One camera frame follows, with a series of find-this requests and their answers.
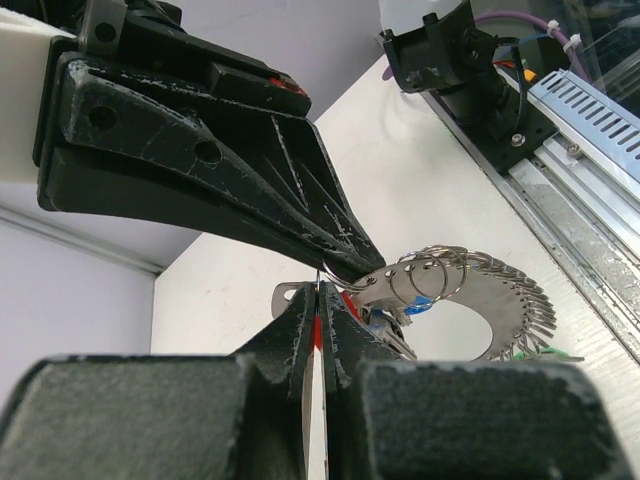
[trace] screw hole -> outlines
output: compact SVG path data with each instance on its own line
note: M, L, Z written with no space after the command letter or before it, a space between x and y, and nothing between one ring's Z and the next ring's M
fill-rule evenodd
M218 149L214 142L197 143L193 148L193 152L196 154L196 157L203 162L216 163L222 158L220 149Z
M115 110L109 107L94 107L89 112L89 122L100 130L110 130L118 123L118 115Z
M95 34L102 43L110 43L116 39L116 29L109 23L98 24Z

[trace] bolt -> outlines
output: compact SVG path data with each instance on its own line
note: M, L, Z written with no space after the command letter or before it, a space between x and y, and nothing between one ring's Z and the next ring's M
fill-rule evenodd
M567 155L569 155L572 158L579 157L581 153L582 153L582 149L580 148L580 145L576 143L572 143L567 147Z
M527 137L522 135L521 133L514 133L513 137L511 137L511 146L512 147L521 147L527 141Z

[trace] blue plastic piece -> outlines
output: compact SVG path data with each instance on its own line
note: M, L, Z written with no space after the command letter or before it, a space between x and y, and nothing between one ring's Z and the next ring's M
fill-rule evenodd
M416 297L413 306L404 309L407 315L418 315L431 309L433 302L425 297Z

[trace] white table surface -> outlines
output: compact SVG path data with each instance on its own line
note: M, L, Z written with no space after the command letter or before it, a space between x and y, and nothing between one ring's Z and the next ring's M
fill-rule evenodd
M317 122L356 216L389 263L427 245L462 245L535 279L556 307L553 346L586 357L580 368L640 471L640 367L422 98L381 80L385 67L380 60ZM229 353L269 323L276 284L314 278L276 253L202 235L156 282L152 353ZM483 351L486 325L460 308L442 302L416 317L407 336L421 358ZM323 478L317 445L311 461L310 478Z

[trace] white zip tie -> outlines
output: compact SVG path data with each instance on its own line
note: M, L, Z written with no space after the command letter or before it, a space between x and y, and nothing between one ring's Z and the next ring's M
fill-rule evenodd
M575 48L581 44L582 44L582 37L580 36L579 33L576 33L571 35L571 38L569 38L569 41L565 44L564 47L562 47L562 49L564 50L564 53L567 53L567 51L570 48L573 48L575 50Z
M560 30L560 23L557 20L550 20L547 23L547 35L553 37L554 30Z

